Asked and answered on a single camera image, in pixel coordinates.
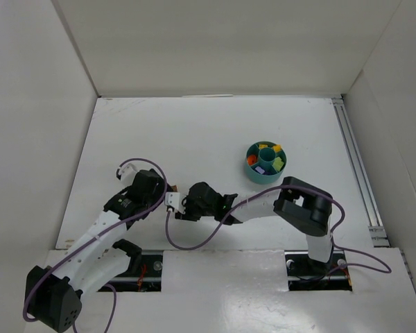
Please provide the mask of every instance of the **cylindrical container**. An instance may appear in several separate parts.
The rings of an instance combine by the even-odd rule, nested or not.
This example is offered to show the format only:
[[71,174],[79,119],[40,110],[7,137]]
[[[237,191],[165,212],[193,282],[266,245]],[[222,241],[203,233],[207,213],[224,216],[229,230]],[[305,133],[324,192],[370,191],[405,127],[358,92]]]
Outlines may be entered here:
[[[268,147],[259,149],[259,145],[266,144]],[[282,171],[285,169],[286,166],[286,155],[284,150],[275,152],[273,146],[275,146],[273,142],[268,141],[260,141],[253,144],[247,151],[247,155],[245,156],[245,174],[247,177],[257,184],[270,184],[275,182],[282,174]],[[257,163],[253,165],[248,164],[248,157],[251,155],[257,156]],[[272,164],[274,163],[276,157],[280,157],[284,165],[282,169],[278,172],[276,171]],[[264,174],[260,174],[256,171],[256,168],[260,167],[265,171]]]

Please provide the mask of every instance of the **orange block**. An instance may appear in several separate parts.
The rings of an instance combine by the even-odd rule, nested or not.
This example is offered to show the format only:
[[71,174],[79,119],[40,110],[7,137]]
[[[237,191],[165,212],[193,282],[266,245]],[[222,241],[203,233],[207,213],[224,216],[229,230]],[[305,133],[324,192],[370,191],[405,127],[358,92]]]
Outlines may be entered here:
[[256,155],[248,156],[247,162],[248,162],[248,165],[256,164],[257,163],[257,156]]

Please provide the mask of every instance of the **yellow block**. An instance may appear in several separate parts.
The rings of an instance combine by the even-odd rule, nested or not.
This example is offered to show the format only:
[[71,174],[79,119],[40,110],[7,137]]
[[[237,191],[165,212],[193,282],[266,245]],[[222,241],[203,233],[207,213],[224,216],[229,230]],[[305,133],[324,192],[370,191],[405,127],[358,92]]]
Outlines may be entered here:
[[273,146],[272,149],[277,153],[278,151],[281,151],[282,150],[282,147],[281,147],[280,144],[277,144],[277,145]]

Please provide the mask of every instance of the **wire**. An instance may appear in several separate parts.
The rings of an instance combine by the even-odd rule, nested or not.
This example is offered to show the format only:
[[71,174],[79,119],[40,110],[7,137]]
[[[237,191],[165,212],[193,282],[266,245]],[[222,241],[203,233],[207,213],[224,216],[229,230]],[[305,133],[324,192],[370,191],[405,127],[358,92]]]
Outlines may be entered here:
[[[126,163],[131,162],[131,161],[141,161],[141,162],[147,162],[151,165],[153,165],[154,167],[157,168],[157,170],[159,170],[159,172],[162,175],[162,178],[165,182],[165,184],[167,183],[166,181],[166,176],[164,171],[162,170],[162,168],[160,166],[158,166],[157,164],[155,164],[153,161],[147,160],[146,158],[130,158],[129,160],[126,160],[124,162],[122,162],[119,166],[119,169]],[[107,232],[111,231],[114,228],[117,228],[119,225],[122,225],[124,223],[130,222],[132,220],[138,219],[140,217],[142,217],[145,214],[148,214],[150,212],[152,212],[153,210],[155,210],[161,203],[162,201],[165,199],[165,195],[166,195],[166,190],[167,190],[167,186],[164,186],[164,192],[163,194],[160,196],[159,200],[152,205],[151,207],[149,207],[147,210],[144,210],[143,212],[140,212],[138,214],[135,214],[134,216],[131,216],[127,219],[124,219],[122,221],[119,221],[113,225],[111,225],[110,227],[104,229],[104,231],[100,232],[98,234],[98,237],[102,237],[104,234],[106,234]],[[52,268],[50,268],[45,275],[42,276],[42,278],[40,278],[40,280],[37,281],[37,283],[34,285],[34,287],[31,289],[31,291],[28,294],[28,297],[25,299],[24,302],[24,306],[23,306],[23,319],[29,323],[33,323],[35,321],[37,321],[37,319],[35,318],[30,318],[28,316],[28,307],[29,307],[29,302],[31,301],[31,299],[34,297],[35,292],[40,288],[40,286],[43,284],[43,282],[46,281],[46,279],[52,274],[54,273],[56,270],[59,269],[59,267],[61,267],[64,263],[66,263],[68,260],[70,260],[72,257],[74,257],[75,255],[77,255],[79,252],[81,252],[83,249],[85,249],[86,247],[88,247],[89,245],[91,245],[92,243],[94,243],[97,240],[96,237],[94,237],[93,239],[90,239],[89,241],[87,241],[85,244],[83,244],[82,246],[80,246],[79,248],[77,248],[75,251],[73,251],[72,253],[68,254],[64,259],[60,260],[56,265],[54,265]]]
[[[106,328],[103,331],[103,333],[107,333],[108,330],[110,329],[111,322],[112,322],[112,319],[114,318],[114,313],[116,311],[116,306],[117,306],[117,292],[116,292],[116,289],[111,284],[108,284],[108,283],[105,284],[105,287],[108,287],[108,288],[111,289],[112,295],[114,296],[114,300],[112,301],[112,310],[111,310],[110,319],[108,319],[108,324],[106,324]],[[72,324],[72,330],[74,331],[74,333],[78,333],[76,323]]]
[[144,264],[144,265],[141,267],[141,274],[140,274],[139,279],[137,280],[137,286],[139,286],[139,290],[138,290],[138,291],[140,291],[141,286],[142,286],[142,284],[144,283],[144,277],[145,277],[145,274],[146,274],[146,264]]
[[321,197],[321,198],[323,198],[325,200],[328,200],[330,203],[333,203],[340,210],[340,213],[341,213],[339,221],[336,222],[336,224],[333,225],[333,227],[330,229],[330,233],[331,233],[331,243],[333,244],[333,247],[334,248],[337,248],[339,250],[353,252],[353,253],[358,253],[359,255],[365,255],[365,256],[367,256],[369,258],[372,258],[372,259],[376,260],[377,262],[379,262],[380,264],[382,264],[386,268],[386,270],[383,270],[383,269],[380,269],[380,268],[376,268],[376,267],[372,267],[372,266],[368,266],[368,265],[364,265],[364,264],[346,263],[346,264],[343,264],[343,265],[340,265],[340,266],[337,266],[337,267],[331,269],[326,275],[332,274],[333,272],[335,272],[335,271],[337,271],[339,269],[347,268],[348,266],[363,267],[363,268],[366,268],[366,269],[371,269],[373,271],[380,272],[380,273],[386,273],[386,274],[389,274],[389,273],[392,272],[391,268],[383,260],[381,260],[381,259],[379,259],[379,258],[377,258],[377,257],[375,257],[375,256],[373,256],[373,255],[371,255],[371,254],[369,254],[367,252],[363,252],[363,251],[360,251],[360,250],[354,250],[354,249],[351,249],[351,248],[344,248],[342,246],[337,245],[335,243],[335,241],[334,241],[334,238],[333,238],[333,231],[340,224],[342,224],[342,222],[345,219],[345,210],[344,210],[344,207],[340,203],[338,203],[336,200],[334,200],[333,198],[331,198],[331,197],[329,197],[329,196],[327,196],[327,195],[325,195],[325,194],[323,194],[321,192],[315,191],[313,189],[307,189],[306,187],[297,186],[297,185],[280,185],[280,186],[276,186],[276,187],[271,187],[269,189],[266,189],[266,190],[264,190],[264,191],[262,191],[262,192],[260,192],[258,194],[255,194],[255,195],[249,197],[248,199],[245,199],[245,200],[241,201],[237,205],[233,206],[228,211],[228,213],[226,213],[226,215],[222,218],[222,220],[217,225],[216,229],[214,229],[214,231],[202,243],[200,243],[198,245],[195,245],[195,246],[189,246],[189,247],[180,246],[180,245],[177,245],[176,243],[174,243],[174,241],[171,239],[171,236],[169,234],[169,217],[171,215],[171,211],[169,210],[168,211],[168,214],[166,215],[166,220],[165,220],[165,233],[166,233],[166,238],[168,239],[168,242],[172,246],[174,246],[175,248],[177,248],[178,250],[197,250],[198,248],[201,248],[202,246],[204,246],[205,244],[207,244],[209,241],[212,240],[212,238],[219,231],[220,227],[222,227],[222,225],[226,221],[227,217],[232,212],[234,212],[234,210],[236,210],[240,206],[248,203],[249,201],[256,200],[257,198],[263,196],[264,194],[267,194],[268,192],[276,191],[276,190],[279,190],[279,189],[296,189],[296,190],[300,190],[300,191],[306,192],[308,194],[313,194],[313,195],[319,196],[319,197]]

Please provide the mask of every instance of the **connector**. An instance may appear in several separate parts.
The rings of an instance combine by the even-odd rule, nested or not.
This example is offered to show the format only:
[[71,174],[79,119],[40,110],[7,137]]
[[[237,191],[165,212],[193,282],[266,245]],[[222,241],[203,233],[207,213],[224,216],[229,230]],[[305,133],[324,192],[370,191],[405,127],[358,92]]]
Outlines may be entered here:
[[182,205],[182,200],[180,199],[181,195],[179,192],[167,192],[165,195],[165,206],[166,208],[171,208],[173,212],[178,211],[184,213],[184,207]]
[[139,170],[137,170],[134,164],[128,163],[127,165],[125,165],[122,168],[122,170],[120,170],[120,181],[123,184],[123,186],[130,186],[137,172],[139,172]]

